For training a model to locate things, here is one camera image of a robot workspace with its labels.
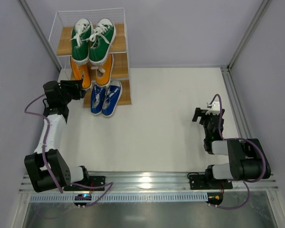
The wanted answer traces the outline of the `orange sneaker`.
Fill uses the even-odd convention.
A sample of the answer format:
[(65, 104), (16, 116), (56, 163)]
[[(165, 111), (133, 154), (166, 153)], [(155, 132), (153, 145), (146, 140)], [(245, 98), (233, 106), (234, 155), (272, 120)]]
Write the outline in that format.
[(84, 90), (89, 90), (92, 86), (92, 82), (89, 76), (89, 70), (87, 64), (78, 65), (71, 57), (70, 65), (75, 80), (82, 80), (82, 88)]
[(111, 74), (114, 66), (114, 56), (109, 54), (106, 62), (100, 66), (92, 66), (95, 70), (95, 82), (99, 87), (108, 87), (111, 82)]

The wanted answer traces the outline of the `blue sneaker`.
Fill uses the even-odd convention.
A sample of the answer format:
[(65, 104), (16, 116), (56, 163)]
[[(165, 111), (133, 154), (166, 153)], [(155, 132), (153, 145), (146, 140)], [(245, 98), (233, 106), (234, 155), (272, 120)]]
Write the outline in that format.
[(93, 85), (90, 101), (90, 111), (93, 115), (99, 115), (102, 112), (105, 92), (105, 87), (99, 87), (97, 84)]
[(117, 107), (123, 93), (123, 86), (120, 81), (113, 80), (105, 92), (105, 99), (102, 107), (102, 115), (105, 117), (111, 117)]

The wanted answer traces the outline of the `green sneaker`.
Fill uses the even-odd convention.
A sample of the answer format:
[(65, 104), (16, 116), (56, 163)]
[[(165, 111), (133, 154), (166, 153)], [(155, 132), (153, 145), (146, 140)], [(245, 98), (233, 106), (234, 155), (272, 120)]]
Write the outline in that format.
[(93, 26), (88, 19), (78, 20), (71, 31), (71, 57), (77, 65), (84, 65), (89, 59), (89, 38)]
[(107, 18), (101, 19), (89, 37), (89, 61), (95, 65), (102, 65), (108, 58), (110, 48), (116, 37), (114, 23)]

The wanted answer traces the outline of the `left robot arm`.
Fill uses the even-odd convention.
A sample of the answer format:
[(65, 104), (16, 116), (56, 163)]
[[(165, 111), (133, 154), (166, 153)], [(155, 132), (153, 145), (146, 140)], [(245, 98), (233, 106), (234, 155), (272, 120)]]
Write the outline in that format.
[(62, 132), (67, 124), (72, 100), (84, 98), (83, 80), (49, 81), (43, 85), (40, 96), (44, 111), (40, 117), (44, 126), (34, 152), (27, 155), (24, 164), (35, 192), (58, 189), (75, 184), (87, 184), (89, 175), (84, 166), (70, 167), (59, 152)]

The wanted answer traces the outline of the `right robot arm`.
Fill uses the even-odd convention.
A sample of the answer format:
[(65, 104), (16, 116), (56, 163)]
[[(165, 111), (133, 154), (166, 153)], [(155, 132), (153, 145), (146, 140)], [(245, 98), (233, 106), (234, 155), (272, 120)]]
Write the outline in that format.
[(224, 155), (228, 163), (209, 165), (204, 173), (189, 173), (190, 188), (197, 189), (232, 189), (230, 180), (255, 181), (269, 179), (271, 167), (258, 139), (223, 140), (219, 135), (219, 115), (210, 110), (197, 107), (192, 121), (204, 128), (204, 149), (210, 155)]

